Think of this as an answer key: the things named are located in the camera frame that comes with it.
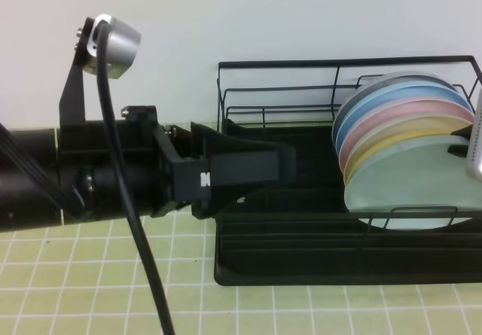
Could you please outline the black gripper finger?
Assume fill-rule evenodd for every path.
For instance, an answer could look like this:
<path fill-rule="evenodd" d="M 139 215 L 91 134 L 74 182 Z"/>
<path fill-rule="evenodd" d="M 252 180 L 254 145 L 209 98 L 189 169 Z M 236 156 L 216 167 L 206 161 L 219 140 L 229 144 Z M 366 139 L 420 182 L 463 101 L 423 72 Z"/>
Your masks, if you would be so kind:
<path fill-rule="evenodd" d="M 464 145 L 451 145 L 447 149 L 447 152 L 456 157 L 466 158 L 468 153 L 468 143 L 471 138 L 471 131 L 472 131 L 472 126 L 467 126 L 467 127 L 458 129 L 454 132 L 451 132 L 451 136 L 463 138 L 467 141 L 467 143 Z"/>

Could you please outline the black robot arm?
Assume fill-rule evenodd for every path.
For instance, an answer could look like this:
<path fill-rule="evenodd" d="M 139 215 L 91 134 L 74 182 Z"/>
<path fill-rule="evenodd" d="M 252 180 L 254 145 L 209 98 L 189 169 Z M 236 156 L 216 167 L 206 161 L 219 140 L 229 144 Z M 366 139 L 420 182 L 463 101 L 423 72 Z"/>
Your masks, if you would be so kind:
<path fill-rule="evenodd" d="M 384 215 L 347 211 L 340 170 L 326 126 L 248 128 L 228 121 L 225 132 L 192 124 L 168 136 L 161 125 L 119 121 L 127 177 L 141 216 L 161 218 L 189 208 L 215 219 L 227 235 L 400 234 L 398 220 L 442 220 L 428 229 L 471 234 L 480 218 L 454 209 L 424 208 Z M 9 156 L 1 157 L 4 232 L 108 221 L 125 216 L 105 129 L 100 121 L 62 130 L 14 131 L 11 139 L 66 195 L 52 200 Z"/>

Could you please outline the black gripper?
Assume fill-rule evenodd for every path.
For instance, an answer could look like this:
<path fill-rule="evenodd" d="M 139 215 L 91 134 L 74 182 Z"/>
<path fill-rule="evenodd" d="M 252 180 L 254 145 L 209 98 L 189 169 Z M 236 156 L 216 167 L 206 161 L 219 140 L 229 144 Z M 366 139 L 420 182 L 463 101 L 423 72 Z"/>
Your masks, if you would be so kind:
<path fill-rule="evenodd" d="M 197 123 L 189 130 L 157 126 L 153 142 L 160 188 L 155 218 L 186 206 L 197 219 L 213 218 L 240 197 L 297 173 L 292 146 L 238 139 Z"/>

